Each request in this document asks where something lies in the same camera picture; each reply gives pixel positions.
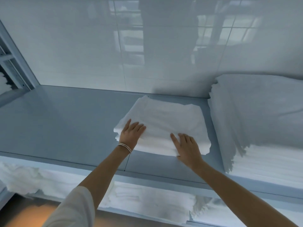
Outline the person's right hand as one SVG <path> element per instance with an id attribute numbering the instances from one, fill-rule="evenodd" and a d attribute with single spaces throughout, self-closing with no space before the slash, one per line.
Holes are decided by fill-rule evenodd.
<path id="1" fill-rule="evenodd" d="M 179 133 L 178 136 L 181 150 L 178 152 L 177 158 L 192 171 L 197 171 L 203 163 L 203 160 L 195 139 L 183 133 Z"/>

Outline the person's left hand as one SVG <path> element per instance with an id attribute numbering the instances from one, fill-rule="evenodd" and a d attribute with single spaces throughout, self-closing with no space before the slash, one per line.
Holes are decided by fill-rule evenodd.
<path id="1" fill-rule="evenodd" d="M 146 126 L 139 122 L 131 123 L 131 131 L 129 133 L 124 133 L 124 128 L 120 134 L 119 145 L 124 146 L 132 152 L 138 143 L 139 138 L 146 130 Z"/>

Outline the white towel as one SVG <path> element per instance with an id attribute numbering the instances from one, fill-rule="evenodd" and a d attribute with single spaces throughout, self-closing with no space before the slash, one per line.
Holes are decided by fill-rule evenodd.
<path id="1" fill-rule="evenodd" d="M 197 105 L 183 105 L 143 96 L 137 99 L 130 111 L 114 128 L 113 131 L 117 133 L 117 141 L 129 119 L 147 127 L 134 150 L 164 156 L 177 156 L 178 152 L 170 134 L 173 133 L 177 137 L 179 133 L 185 133 L 195 139 L 202 155 L 210 152 L 211 142 L 204 115 Z"/>

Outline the person's right forearm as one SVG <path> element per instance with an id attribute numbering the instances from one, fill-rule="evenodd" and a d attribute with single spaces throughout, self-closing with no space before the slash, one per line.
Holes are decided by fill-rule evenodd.
<path id="1" fill-rule="evenodd" d="M 204 161 L 191 166 L 247 227 L 298 227 L 267 202 Z"/>

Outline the person's left forearm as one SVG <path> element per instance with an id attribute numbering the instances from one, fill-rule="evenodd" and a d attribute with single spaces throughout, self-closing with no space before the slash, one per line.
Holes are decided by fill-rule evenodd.
<path id="1" fill-rule="evenodd" d="M 118 145 L 78 186 L 89 190 L 95 210 L 99 207 L 109 185 L 122 161 L 130 154 L 129 150 Z"/>

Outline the grey metal shelving rack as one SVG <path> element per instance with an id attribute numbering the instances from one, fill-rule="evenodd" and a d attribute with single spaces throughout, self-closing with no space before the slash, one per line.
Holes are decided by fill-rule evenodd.
<path id="1" fill-rule="evenodd" d="M 0 103 L 0 161 L 87 176 L 116 147 L 113 128 L 140 93 L 40 85 Z M 176 157 L 140 151 L 114 181 L 219 198 Z"/>

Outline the tall stack of white towels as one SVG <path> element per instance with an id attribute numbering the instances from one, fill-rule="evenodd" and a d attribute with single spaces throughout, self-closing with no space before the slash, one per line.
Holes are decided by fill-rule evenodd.
<path id="1" fill-rule="evenodd" d="M 225 172 L 303 189 L 303 80 L 224 74 L 209 95 Z"/>

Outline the white shirt sleeve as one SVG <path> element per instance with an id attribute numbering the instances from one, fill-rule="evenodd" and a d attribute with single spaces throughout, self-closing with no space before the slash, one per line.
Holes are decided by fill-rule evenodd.
<path id="1" fill-rule="evenodd" d="M 42 227 L 93 227 L 95 207 L 89 190 L 75 187 L 49 216 Z"/>

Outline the grey metal rack frame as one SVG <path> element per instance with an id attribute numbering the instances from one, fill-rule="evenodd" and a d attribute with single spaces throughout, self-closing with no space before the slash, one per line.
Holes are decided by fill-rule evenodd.
<path id="1" fill-rule="evenodd" d="M 0 72 L 12 90 L 0 95 L 0 107 L 40 86 L 28 63 L 0 20 Z"/>

